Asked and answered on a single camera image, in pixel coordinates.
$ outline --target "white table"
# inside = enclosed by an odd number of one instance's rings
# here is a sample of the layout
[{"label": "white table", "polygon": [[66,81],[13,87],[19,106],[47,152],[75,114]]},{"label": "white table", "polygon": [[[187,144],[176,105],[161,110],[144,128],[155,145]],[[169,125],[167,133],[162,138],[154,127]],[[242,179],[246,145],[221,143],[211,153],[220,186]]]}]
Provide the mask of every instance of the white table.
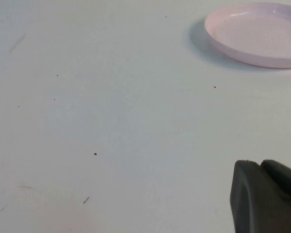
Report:
[{"label": "white table", "polygon": [[233,232],[234,162],[291,167],[291,70],[206,42],[238,2],[0,0],[0,233]]}]

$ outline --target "black object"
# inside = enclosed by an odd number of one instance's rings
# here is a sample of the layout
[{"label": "black object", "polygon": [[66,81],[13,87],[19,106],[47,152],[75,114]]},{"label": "black object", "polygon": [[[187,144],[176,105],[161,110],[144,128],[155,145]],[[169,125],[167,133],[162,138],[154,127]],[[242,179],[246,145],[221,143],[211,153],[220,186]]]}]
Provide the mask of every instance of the black object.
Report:
[{"label": "black object", "polygon": [[230,203],[236,233],[291,233],[291,169],[237,161]]}]

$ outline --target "pink dish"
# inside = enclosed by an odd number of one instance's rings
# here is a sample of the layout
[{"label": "pink dish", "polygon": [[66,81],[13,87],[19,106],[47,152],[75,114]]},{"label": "pink dish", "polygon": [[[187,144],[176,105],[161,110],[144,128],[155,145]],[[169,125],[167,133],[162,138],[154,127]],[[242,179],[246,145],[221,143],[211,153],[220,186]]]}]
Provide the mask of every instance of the pink dish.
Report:
[{"label": "pink dish", "polygon": [[212,45],[232,59],[291,68],[291,6],[253,2],[225,7],[206,18],[205,28]]}]

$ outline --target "pink plate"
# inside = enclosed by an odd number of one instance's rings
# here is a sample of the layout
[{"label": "pink plate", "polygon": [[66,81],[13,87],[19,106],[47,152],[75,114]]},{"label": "pink plate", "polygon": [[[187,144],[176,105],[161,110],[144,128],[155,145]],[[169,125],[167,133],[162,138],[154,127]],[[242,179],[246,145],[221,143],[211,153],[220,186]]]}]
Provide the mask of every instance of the pink plate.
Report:
[{"label": "pink plate", "polygon": [[253,2],[222,8],[205,20],[209,40],[235,60],[291,68],[291,6]]}]

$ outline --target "scratch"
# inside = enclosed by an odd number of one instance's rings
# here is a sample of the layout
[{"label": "scratch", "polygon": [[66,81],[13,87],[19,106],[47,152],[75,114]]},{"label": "scratch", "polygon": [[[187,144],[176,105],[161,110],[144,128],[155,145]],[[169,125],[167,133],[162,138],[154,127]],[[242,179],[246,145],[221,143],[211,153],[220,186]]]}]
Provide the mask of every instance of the scratch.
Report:
[{"label": "scratch", "polygon": [[88,201],[89,197],[87,197],[87,199],[83,202],[83,204],[85,204]]},{"label": "scratch", "polygon": [[5,210],[5,208],[7,207],[8,205],[6,204],[2,209],[0,209],[0,212],[2,212],[3,210]]},{"label": "scratch", "polygon": [[25,39],[26,33],[24,33],[16,42],[15,44],[10,48],[9,53],[12,53],[13,50]]},{"label": "scratch", "polygon": [[32,188],[30,186],[25,186],[25,185],[19,186],[19,188],[35,189],[35,188]]}]

